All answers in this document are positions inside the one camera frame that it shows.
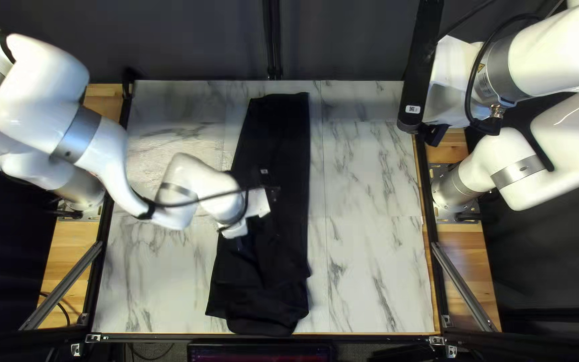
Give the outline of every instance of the barcode sticker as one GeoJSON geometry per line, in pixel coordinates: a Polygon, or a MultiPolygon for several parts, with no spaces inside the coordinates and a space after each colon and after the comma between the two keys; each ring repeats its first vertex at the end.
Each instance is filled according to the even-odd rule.
{"type": "Polygon", "coordinates": [[[406,106],[406,113],[419,113],[422,108],[419,106],[406,106]]]}

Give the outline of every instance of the table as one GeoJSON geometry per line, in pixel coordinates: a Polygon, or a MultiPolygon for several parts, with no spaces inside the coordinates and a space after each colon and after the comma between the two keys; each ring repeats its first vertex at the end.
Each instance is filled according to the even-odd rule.
{"type": "MultiPolygon", "coordinates": [[[[310,93],[310,315],[297,333],[432,334],[412,138],[396,127],[400,82],[138,81],[129,180],[153,197],[171,156],[229,169],[248,100],[310,93]]],[[[92,330],[228,333],[204,315],[217,233],[202,212],[182,232],[116,207],[92,330]]]]}

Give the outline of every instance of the black garment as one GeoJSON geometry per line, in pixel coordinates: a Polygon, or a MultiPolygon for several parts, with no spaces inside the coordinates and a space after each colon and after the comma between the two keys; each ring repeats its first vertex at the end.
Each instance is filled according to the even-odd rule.
{"type": "Polygon", "coordinates": [[[234,333],[288,336],[308,315],[308,94],[252,99],[231,174],[242,188],[268,191],[271,212],[248,218],[249,233],[218,238],[206,315],[234,333]]]}

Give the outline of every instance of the gray wall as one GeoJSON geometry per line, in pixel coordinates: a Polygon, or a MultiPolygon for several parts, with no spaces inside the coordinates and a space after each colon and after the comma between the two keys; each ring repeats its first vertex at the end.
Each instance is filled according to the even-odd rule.
{"type": "MultiPolygon", "coordinates": [[[[158,79],[264,79],[262,0],[0,0],[0,28],[57,45],[94,82],[130,66],[158,79]]],[[[441,28],[484,0],[446,0],[441,28]]],[[[500,0],[454,35],[483,40],[556,0],[500,0]]],[[[399,80],[417,0],[280,0],[286,79],[399,80]]]]}

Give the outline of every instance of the black vertical pole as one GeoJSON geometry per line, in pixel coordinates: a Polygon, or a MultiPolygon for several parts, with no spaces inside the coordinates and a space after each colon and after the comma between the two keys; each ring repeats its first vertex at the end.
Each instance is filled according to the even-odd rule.
{"type": "Polygon", "coordinates": [[[280,0],[262,0],[263,26],[267,45],[267,74],[269,80],[283,76],[280,60],[280,0]]]}
{"type": "Polygon", "coordinates": [[[419,2],[397,117],[399,129],[408,133],[417,133],[422,124],[443,8],[443,0],[419,2]]]}

